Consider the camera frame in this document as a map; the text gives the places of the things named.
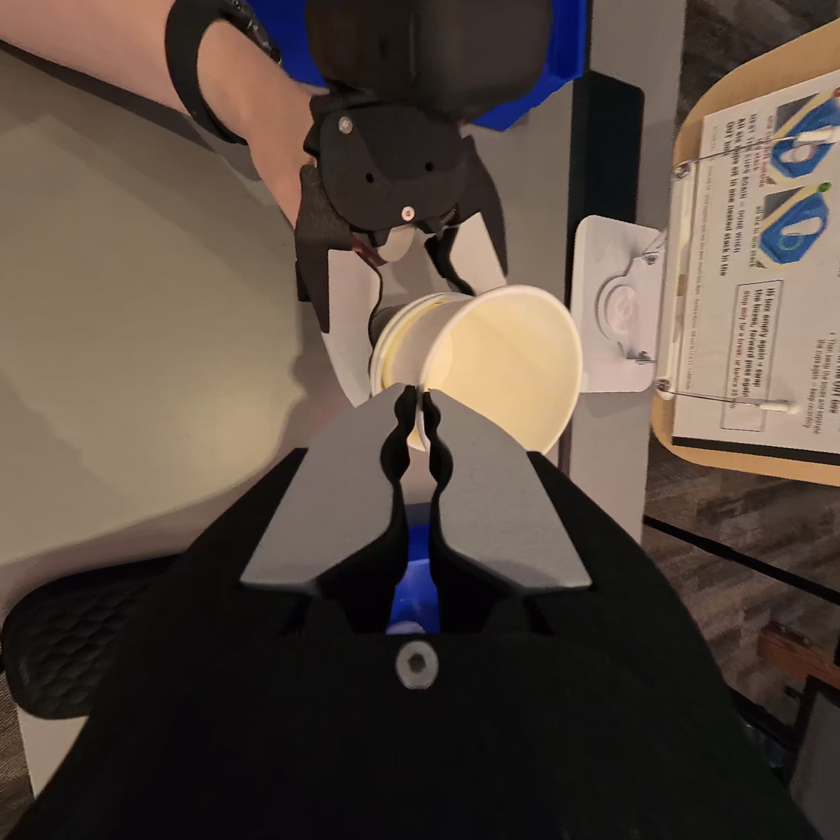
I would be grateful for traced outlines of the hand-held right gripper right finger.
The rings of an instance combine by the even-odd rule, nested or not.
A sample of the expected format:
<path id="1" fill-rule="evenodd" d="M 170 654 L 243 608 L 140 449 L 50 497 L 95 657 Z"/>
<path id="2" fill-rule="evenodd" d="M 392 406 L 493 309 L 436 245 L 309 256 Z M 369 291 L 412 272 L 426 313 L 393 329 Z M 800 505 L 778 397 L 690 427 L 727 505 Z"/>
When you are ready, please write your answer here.
<path id="1" fill-rule="evenodd" d="M 486 621 L 507 599 L 592 587 L 531 454 L 513 436 L 428 391 L 427 440 L 436 481 L 429 556 L 442 621 Z"/>

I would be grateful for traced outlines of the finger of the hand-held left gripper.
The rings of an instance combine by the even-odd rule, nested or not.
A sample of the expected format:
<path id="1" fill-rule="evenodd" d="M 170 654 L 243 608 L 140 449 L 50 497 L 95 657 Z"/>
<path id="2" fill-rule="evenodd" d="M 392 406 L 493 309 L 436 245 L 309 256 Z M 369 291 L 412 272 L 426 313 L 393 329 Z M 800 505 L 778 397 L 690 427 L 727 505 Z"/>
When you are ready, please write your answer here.
<path id="1" fill-rule="evenodd" d="M 371 323 L 382 274 L 354 249 L 350 225 L 331 204 L 315 164 L 300 170 L 295 224 L 298 296 L 311 303 L 332 370 L 352 405 L 371 398 Z"/>
<path id="2" fill-rule="evenodd" d="M 424 226 L 424 248 L 436 272 L 456 291 L 470 296 L 508 283 L 508 242 L 496 185 L 476 144 L 460 144 L 458 172 L 464 184 L 438 228 Z"/>

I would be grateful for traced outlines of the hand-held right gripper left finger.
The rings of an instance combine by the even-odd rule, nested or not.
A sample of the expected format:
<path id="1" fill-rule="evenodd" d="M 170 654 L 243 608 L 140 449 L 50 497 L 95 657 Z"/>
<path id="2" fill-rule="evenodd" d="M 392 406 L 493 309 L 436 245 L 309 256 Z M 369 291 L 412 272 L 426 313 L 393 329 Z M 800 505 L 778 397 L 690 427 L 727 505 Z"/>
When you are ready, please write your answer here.
<path id="1" fill-rule="evenodd" d="M 241 574 L 249 589 L 389 617 L 407 566 L 402 477 L 411 388 L 393 385 L 314 437 Z"/>

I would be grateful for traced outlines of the blue plastic bin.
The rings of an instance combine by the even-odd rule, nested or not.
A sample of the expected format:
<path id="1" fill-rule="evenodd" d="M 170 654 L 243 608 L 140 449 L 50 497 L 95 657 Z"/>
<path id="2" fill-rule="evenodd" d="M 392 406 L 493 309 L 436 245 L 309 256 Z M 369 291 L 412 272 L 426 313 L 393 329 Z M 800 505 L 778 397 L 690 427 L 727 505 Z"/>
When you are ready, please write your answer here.
<path id="1" fill-rule="evenodd" d="M 249 1 L 273 44 L 281 64 L 295 81 L 323 93 L 326 83 L 310 55 L 303 1 Z M 568 82 L 585 71 L 589 33 L 589 3 L 553 1 L 553 26 L 549 53 L 535 87 L 516 101 L 502 103 L 470 122 L 503 132 L 537 108 Z"/>
<path id="2" fill-rule="evenodd" d="M 395 588 L 389 635 L 438 634 L 440 630 L 438 590 L 429 562 L 429 526 L 409 529 L 408 563 Z"/>

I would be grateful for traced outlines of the person's left forearm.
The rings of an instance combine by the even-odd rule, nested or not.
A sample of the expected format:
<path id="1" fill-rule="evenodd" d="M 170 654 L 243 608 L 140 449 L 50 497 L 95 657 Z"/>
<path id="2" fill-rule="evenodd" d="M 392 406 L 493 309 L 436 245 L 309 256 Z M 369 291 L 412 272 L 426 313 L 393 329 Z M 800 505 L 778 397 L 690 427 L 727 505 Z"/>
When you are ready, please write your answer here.
<path id="1" fill-rule="evenodd" d="M 186 114 L 165 63 L 165 21 L 174 2 L 2 1 L 2 41 Z M 207 106 L 226 127 L 244 127 L 257 90 L 275 81 L 266 56 L 232 25 L 216 22 L 198 51 Z"/>

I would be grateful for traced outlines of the black flat mat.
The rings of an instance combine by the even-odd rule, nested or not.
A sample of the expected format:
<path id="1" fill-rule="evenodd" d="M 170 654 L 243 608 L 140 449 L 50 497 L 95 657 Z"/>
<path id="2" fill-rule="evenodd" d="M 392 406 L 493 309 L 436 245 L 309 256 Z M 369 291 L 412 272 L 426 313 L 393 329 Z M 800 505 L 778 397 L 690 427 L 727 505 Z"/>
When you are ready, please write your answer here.
<path id="1" fill-rule="evenodd" d="M 566 302 L 581 221 L 597 215 L 636 222 L 644 102 L 641 88 L 594 70 L 572 85 Z"/>

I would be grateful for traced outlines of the black wristband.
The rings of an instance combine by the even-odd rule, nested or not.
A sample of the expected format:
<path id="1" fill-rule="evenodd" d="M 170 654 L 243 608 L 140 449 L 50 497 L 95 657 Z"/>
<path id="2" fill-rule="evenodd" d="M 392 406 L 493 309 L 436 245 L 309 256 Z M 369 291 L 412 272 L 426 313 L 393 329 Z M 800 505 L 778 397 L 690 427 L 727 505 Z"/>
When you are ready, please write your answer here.
<path id="1" fill-rule="evenodd" d="M 282 64 L 279 47 L 244 1 L 174 1 L 164 26 L 165 63 L 175 93 L 194 122 L 226 143 L 246 145 L 207 106 L 198 80 L 198 51 L 216 22 L 232 25 L 275 64 Z"/>

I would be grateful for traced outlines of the black display board stand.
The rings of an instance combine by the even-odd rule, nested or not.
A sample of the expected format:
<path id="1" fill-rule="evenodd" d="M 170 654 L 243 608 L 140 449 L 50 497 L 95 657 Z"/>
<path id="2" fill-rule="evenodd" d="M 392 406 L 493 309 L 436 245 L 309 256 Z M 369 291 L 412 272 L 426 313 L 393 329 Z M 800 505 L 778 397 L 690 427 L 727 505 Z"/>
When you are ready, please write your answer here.
<path id="1" fill-rule="evenodd" d="M 670 538 L 677 539 L 695 549 L 708 553 L 717 559 L 740 565 L 749 571 L 787 585 L 798 592 L 806 593 L 832 606 L 839 607 L 839 592 L 824 584 L 817 583 L 794 572 L 783 570 L 776 565 L 755 559 L 746 553 L 733 549 L 714 539 L 702 537 L 684 528 L 648 515 L 643 516 L 643 525 Z"/>

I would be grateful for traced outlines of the instruction sheet on wooden stand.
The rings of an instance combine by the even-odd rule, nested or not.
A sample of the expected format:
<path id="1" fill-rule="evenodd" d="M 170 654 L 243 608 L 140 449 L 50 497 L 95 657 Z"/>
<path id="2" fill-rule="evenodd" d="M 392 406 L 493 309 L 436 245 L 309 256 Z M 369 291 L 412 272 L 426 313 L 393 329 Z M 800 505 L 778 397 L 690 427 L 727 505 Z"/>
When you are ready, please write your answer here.
<path id="1" fill-rule="evenodd" d="M 720 74 L 703 92 L 679 124 L 671 161 L 670 204 L 676 199 L 678 168 L 698 155 L 701 124 L 710 113 L 774 91 L 808 81 L 839 68 L 838 16 L 821 27 L 803 33 L 761 55 L 742 61 Z M 745 474 L 784 480 L 799 480 L 828 487 L 838 487 L 839 468 L 761 455 L 724 453 L 673 443 L 674 407 L 660 394 L 653 399 L 650 424 L 657 441 L 674 456 L 692 464 L 729 469 Z"/>

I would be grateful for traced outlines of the black wrist rest pad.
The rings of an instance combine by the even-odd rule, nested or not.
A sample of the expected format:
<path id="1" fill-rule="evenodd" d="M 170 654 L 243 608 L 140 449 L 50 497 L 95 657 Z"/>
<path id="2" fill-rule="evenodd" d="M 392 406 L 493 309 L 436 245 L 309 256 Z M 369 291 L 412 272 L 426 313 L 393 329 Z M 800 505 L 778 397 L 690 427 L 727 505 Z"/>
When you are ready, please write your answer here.
<path id="1" fill-rule="evenodd" d="M 2 626 L 2 673 L 14 703 L 39 719 L 87 716 L 121 631 L 179 557 L 86 570 L 26 594 Z"/>

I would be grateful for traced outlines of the white mount plate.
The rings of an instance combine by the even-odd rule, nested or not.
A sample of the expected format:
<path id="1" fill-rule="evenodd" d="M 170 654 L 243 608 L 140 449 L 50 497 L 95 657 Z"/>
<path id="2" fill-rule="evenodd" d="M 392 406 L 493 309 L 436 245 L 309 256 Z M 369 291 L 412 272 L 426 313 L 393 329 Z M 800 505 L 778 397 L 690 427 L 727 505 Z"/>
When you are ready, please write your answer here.
<path id="1" fill-rule="evenodd" d="M 666 234 L 604 216 L 574 235 L 570 311 L 583 352 L 583 393 L 640 393 L 655 380 Z"/>

